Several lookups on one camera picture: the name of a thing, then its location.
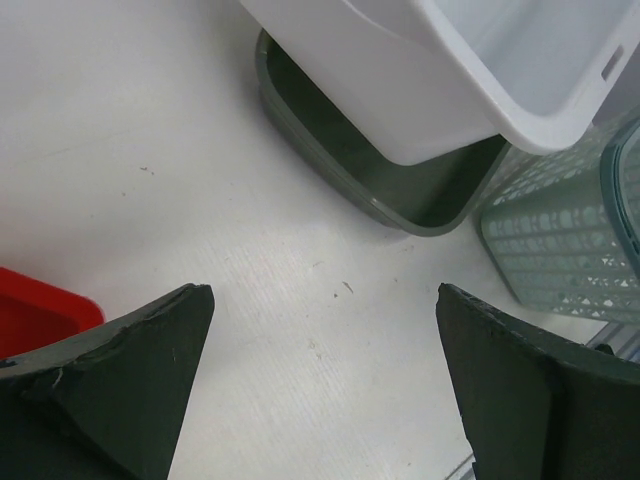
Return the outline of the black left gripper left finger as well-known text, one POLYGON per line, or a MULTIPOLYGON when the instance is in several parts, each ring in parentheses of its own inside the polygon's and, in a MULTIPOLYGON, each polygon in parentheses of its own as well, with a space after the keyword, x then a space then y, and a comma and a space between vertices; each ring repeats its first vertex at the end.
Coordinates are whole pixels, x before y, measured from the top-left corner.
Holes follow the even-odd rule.
POLYGON ((167 478, 214 308, 186 284, 2 360, 2 478, 167 478))

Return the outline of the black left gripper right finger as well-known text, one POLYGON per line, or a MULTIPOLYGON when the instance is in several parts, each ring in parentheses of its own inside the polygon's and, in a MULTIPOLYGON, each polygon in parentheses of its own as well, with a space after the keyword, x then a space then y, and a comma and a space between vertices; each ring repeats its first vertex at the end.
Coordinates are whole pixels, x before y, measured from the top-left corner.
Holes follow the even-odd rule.
POLYGON ((639 329, 576 343, 451 284, 436 319, 473 457, 467 479, 636 479, 639 329))

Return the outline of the light teal perforated basket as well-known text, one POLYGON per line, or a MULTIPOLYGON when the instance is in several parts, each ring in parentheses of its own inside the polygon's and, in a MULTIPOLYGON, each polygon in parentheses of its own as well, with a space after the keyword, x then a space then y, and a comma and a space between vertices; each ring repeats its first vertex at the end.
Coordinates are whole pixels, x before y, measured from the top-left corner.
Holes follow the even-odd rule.
POLYGON ((479 232, 516 299, 543 312, 639 321, 639 111, 545 156, 510 148, 479 232))

